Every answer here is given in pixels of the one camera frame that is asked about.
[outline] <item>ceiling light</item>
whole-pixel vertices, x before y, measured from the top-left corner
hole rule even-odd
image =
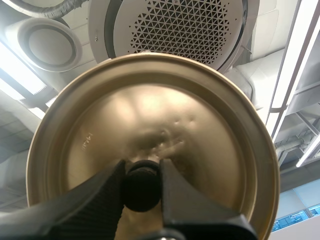
[[[312,141],[312,143],[309,144],[303,156],[299,159],[298,163],[295,166],[299,168],[319,144],[320,144],[320,135],[316,136],[315,139]]]
[[[35,108],[29,108],[28,109],[30,112],[32,112],[34,115],[36,115],[38,118],[43,119],[44,116],[46,115],[44,111],[42,111],[40,108],[35,107]]]
[[[0,90],[3,91],[5,94],[7,94],[9,97],[11,97],[14,100],[22,100],[25,99],[24,96],[22,96],[19,92],[17,92],[13,87],[11,87],[9,84],[7,84],[5,81],[3,81],[0,78]]]
[[[0,42],[0,53],[0,68],[30,93],[36,94],[46,87],[25,63],[3,45],[2,42]]]
[[[274,120],[274,115],[270,113],[266,123],[273,141],[276,140],[319,33],[319,4],[318,0],[301,0],[298,6],[270,106],[270,111],[278,109],[279,114]]]

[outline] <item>window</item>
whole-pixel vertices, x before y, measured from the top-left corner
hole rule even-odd
[[[309,207],[309,211],[312,213],[313,216],[320,215],[320,204]]]
[[[305,213],[305,211],[299,211],[299,212],[291,214],[289,216],[279,218],[274,222],[272,232],[277,231],[279,229],[283,229],[288,226],[291,226],[293,224],[302,222],[303,220],[306,220],[306,219],[308,219],[308,216]]]

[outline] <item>air vent grille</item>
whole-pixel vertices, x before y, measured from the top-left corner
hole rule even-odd
[[[130,26],[134,53],[168,53],[210,65],[231,35],[221,0],[147,0],[147,10]]]

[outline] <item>ceiling air conditioner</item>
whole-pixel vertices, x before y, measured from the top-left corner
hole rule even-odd
[[[91,1],[90,44],[98,63],[150,51],[224,72],[250,39],[258,9],[259,0]]]

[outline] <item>metal can lid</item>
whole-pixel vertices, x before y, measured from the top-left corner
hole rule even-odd
[[[208,198],[243,213],[267,239],[279,198],[273,143],[250,101],[217,71],[162,53],[115,58],[52,104],[27,163],[30,205],[76,187],[115,159],[170,158]],[[162,227],[160,206],[124,209],[116,238]]]

